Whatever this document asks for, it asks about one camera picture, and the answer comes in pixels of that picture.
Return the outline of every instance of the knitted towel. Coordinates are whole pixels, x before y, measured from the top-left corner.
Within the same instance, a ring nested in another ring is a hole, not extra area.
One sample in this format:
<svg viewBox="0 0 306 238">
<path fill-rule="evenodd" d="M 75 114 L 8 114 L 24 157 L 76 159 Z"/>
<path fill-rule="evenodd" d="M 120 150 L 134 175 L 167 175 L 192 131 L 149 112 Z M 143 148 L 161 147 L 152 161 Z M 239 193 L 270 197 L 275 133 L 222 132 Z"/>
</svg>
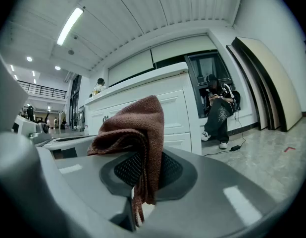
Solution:
<svg viewBox="0 0 306 238">
<path fill-rule="evenodd" d="M 156 96 L 148 96 L 107 119 L 88 148 L 88 155 L 116 153 L 128 148 L 141 153 L 142 169 L 135 186 L 133 214 L 144 221 L 142 204 L 155 204 L 164 142 L 164 113 Z"/>
</svg>

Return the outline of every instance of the recessed light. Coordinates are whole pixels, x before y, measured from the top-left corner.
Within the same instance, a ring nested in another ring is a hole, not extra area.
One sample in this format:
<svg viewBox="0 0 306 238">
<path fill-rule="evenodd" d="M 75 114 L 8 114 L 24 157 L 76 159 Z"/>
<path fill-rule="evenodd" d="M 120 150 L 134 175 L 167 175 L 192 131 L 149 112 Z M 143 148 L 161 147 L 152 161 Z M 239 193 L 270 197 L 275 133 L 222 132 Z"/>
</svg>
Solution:
<svg viewBox="0 0 306 238">
<path fill-rule="evenodd" d="M 83 13 L 84 11 L 81 8 L 76 8 L 73 13 L 70 15 L 68 21 L 66 22 L 66 24 L 64 25 L 63 30 L 61 31 L 59 38 L 57 40 L 57 44 L 59 44 L 60 46 L 63 45 L 65 38 L 67 36 L 67 34 L 69 33 L 70 29 L 73 27 L 73 25 L 75 24 L 76 20 L 80 17 L 80 15 Z"/>
</svg>

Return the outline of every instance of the white cabinet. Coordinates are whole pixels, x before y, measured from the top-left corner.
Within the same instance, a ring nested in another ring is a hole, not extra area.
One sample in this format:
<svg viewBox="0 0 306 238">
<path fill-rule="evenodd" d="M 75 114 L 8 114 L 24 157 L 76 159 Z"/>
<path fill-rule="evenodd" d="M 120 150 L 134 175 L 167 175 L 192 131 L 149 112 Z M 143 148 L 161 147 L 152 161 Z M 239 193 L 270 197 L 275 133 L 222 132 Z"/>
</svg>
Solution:
<svg viewBox="0 0 306 238">
<path fill-rule="evenodd" d="M 164 135 L 189 132 L 188 115 L 183 91 L 175 91 L 157 95 L 164 112 Z M 90 135 L 98 133 L 103 121 L 118 113 L 135 101 L 116 105 L 107 109 L 93 111 L 91 114 L 92 128 Z"/>
<path fill-rule="evenodd" d="M 173 148 L 191 152 L 192 151 L 191 135 L 190 133 L 165 135 L 164 146 L 170 146 Z"/>
<path fill-rule="evenodd" d="M 185 63 L 173 64 L 126 80 L 91 98 L 86 102 L 89 134 L 98 134 L 105 119 L 124 107 L 155 95 L 164 112 L 164 145 L 201 155 L 198 112 L 187 71 Z"/>
<path fill-rule="evenodd" d="M 189 122 L 182 90 L 157 95 L 164 112 L 164 135 L 189 132 Z"/>
<path fill-rule="evenodd" d="M 130 104 L 134 103 L 134 101 L 132 102 L 128 102 L 128 103 L 124 103 L 124 104 L 121 104 L 121 105 L 117 105 L 117 106 L 113 106 L 111 108 L 107 108 L 106 109 L 106 112 L 107 112 L 107 116 L 110 117 L 113 117 L 116 113 L 118 113 L 121 109 L 129 106 Z"/>
<path fill-rule="evenodd" d="M 88 124 L 89 135 L 97 135 L 100 127 L 103 124 L 104 116 L 107 115 L 104 110 L 93 111 L 91 113 L 91 122 Z"/>
</svg>

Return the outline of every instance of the power adapter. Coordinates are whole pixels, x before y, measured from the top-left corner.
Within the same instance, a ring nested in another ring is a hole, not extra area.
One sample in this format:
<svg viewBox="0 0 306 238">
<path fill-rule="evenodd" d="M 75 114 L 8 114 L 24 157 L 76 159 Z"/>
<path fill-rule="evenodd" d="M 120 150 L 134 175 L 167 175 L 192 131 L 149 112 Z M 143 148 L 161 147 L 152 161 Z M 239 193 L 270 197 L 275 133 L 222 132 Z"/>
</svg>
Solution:
<svg viewBox="0 0 306 238">
<path fill-rule="evenodd" d="M 234 147 L 231 147 L 230 152 L 234 152 L 234 151 L 236 151 L 236 150 L 239 150 L 240 148 L 241 148 L 240 145 L 236 145 L 236 146 L 234 146 Z"/>
</svg>

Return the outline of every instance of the railing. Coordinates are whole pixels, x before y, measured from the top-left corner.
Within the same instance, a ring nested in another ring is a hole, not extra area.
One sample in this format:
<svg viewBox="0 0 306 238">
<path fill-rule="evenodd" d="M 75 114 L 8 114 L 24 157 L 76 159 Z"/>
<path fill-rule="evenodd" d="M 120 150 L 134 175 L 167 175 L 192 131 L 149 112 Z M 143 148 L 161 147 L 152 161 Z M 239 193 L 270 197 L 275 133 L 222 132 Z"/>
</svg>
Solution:
<svg viewBox="0 0 306 238">
<path fill-rule="evenodd" d="M 26 91 L 27 93 L 34 93 L 34 94 L 40 94 L 44 96 L 50 96 L 50 97 L 57 97 L 65 99 L 66 91 L 58 90 L 42 85 L 32 84 L 24 81 L 18 80 L 20 86 Z"/>
</svg>

